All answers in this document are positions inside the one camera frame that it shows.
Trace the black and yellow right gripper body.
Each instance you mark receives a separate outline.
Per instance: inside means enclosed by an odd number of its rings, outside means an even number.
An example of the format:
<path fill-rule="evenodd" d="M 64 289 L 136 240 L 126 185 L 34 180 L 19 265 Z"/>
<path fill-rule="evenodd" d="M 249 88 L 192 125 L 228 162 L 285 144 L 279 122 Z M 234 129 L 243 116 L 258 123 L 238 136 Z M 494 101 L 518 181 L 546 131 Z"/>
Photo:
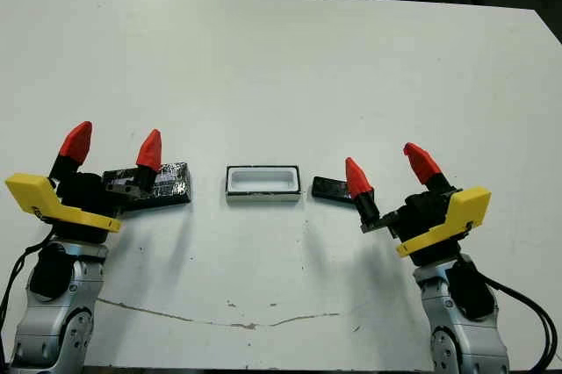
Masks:
<path fill-rule="evenodd" d="M 381 216 L 372 195 L 361 193 L 361 230 L 388 229 L 400 241 L 396 247 L 400 257 L 410 258 L 415 265 L 430 265 L 459 255 L 459 242 L 482 225 L 490 199 L 491 191 L 484 187 L 425 191 Z"/>

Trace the black and yellow left gripper body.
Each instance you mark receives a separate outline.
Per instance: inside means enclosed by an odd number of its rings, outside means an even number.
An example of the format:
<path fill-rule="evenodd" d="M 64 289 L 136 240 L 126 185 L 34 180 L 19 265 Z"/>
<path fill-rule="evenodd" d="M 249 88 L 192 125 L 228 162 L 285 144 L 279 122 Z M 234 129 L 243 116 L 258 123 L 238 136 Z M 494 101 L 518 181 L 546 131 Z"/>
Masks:
<path fill-rule="evenodd" d="M 23 212 L 54 228 L 67 241 L 103 243 L 121 227 L 127 205 L 148 193 L 132 183 L 110 186 L 101 176 L 74 173 L 59 183 L 45 176 L 16 173 L 5 183 Z"/>

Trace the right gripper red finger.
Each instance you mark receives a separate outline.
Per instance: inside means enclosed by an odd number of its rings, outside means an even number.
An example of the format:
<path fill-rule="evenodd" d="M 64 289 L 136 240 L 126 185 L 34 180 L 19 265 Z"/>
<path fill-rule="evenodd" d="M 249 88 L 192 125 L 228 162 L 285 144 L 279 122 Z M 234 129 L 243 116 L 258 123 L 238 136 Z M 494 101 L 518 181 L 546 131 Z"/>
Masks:
<path fill-rule="evenodd" d="M 373 225 L 380 218 L 374 200 L 374 188 L 364 171 L 351 157 L 347 157 L 345 160 L 345 170 L 348 191 L 360 215 L 362 224 Z"/>
<path fill-rule="evenodd" d="M 403 153 L 408 158 L 410 167 L 419 182 L 429 192 L 452 193 L 457 190 L 450 184 L 441 168 L 427 150 L 412 142 L 408 142 L 403 147 Z"/>

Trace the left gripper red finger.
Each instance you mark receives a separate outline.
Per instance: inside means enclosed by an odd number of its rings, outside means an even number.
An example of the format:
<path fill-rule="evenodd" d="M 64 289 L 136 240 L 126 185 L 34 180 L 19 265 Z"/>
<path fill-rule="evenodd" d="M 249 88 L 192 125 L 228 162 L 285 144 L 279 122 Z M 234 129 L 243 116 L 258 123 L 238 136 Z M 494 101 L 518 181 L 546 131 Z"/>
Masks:
<path fill-rule="evenodd" d="M 153 129 L 142 143 L 136 165 L 133 184 L 142 191 L 150 192 L 162 166 L 162 137 L 159 130 Z"/>
<path fill-rule="evenodd" d="M 50 179 L 63 181 L 77 172 L 90 151 L 92 130 L 92 123 L 84 121 L 67 134 L 50 170 Z"/>

